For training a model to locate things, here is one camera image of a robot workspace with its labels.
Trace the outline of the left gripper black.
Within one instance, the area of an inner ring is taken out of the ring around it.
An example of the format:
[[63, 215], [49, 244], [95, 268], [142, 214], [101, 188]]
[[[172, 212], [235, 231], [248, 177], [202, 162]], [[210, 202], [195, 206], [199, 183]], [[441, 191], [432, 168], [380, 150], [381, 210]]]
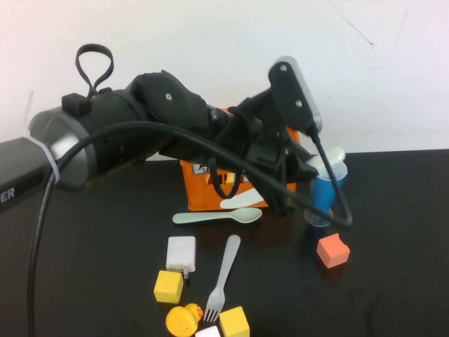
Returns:
[[298, 182], [313, 180], [318, 175], [316, 168], [302, 161], [310, 160], [312, 155], [298, 143], [297, 131], [292, 131], [282, 121], [246, 121], [246, 127], [246, 159], [253, 166], [285, 185], [288, 182], [287, 159], [294, 152], [300, 159]]

